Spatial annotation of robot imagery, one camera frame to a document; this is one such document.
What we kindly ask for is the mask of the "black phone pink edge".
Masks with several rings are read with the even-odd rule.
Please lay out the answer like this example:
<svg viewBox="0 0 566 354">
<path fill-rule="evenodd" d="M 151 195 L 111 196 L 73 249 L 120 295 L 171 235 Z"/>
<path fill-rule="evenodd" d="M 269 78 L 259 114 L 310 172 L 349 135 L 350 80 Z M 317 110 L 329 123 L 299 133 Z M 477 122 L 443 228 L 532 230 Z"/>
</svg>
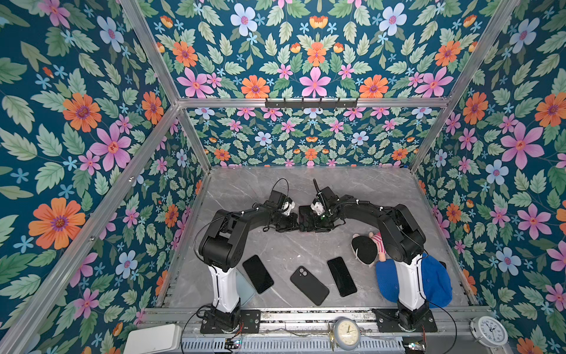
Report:
<svg viewBox="0 0 566 354">
<path fill-rule="evenodd" d="M 300 206 L 299 208 L 299 231 L 313 232 L 315 230 L 315 217 L 310 206 Z"/>
</svg>

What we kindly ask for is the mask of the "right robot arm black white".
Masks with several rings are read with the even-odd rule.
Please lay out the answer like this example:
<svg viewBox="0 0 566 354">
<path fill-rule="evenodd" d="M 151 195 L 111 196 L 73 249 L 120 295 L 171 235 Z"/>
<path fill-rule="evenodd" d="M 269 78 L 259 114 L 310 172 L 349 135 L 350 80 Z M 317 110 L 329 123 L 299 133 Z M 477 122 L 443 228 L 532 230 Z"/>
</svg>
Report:
<svg viewBox="0 0 566 354">
<path fill-rule="evenodd" d="M 347 219 L 377 228 L 386 254 L 396 263 L 399 307 L 407 311 L 424 307 L 422 259 L 426 237 L 407 206 L 379 206 L 369 201 L 342 198 L 334 203 L 315 200 L 308 209 L 314 217 L 311 227 L 314 232 L 333 230 L 336 221 Z"/>
</svg>

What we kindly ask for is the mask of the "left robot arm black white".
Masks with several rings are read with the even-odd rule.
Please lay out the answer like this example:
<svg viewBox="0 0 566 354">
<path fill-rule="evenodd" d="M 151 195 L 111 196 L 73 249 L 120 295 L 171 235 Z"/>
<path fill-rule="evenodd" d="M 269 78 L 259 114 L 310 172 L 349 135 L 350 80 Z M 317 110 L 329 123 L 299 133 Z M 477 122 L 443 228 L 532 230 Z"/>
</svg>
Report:
<svg viewBox="0 0 566 354">
<path fill-rule="evenodd" d="M 296 230 L 295 206 L 292 201 L 285 201 L 281 206 L 266 202 L 239 212 L 223 209 L 216 212 L 207 224 L 197 251 L 212 275 L 212 305 L 216 310 L 233 314 L 240 307 L 234 270 L 243 257 L 250 231 L 257 228 L 276 232 Z"/>
</svg>

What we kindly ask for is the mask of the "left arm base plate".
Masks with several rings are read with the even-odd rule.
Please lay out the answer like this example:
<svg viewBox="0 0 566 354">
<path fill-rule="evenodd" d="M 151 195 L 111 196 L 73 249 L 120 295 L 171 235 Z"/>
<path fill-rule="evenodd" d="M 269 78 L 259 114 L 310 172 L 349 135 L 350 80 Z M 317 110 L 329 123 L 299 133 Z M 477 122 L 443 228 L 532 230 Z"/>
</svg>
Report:
<svg viewBox="0 0 566 354">
<path fill-rule="evenodd" d="M 236 333 L 259 333 L 261 323 L 261 311 L 240 310 L 237 308 L 233 313 L 224 313 L 213 310 L 206 311 L 201 322 L 201 334 L 236 334 Z"/>
</svg>

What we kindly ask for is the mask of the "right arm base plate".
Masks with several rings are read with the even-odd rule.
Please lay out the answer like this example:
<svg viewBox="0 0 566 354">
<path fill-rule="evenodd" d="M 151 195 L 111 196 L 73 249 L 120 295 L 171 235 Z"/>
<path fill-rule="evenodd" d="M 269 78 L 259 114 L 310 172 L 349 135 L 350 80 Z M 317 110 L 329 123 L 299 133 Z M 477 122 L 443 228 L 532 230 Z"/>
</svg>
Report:
<svg viewBox="0 0 566 354">
<path fill-rule="evenodd" d="M 438 327 L 431 310 L 427 310 L 418 319 L 401 314 L 397 309 L 372 308 L 380 333 L 437 333 Z"/>
</svg>

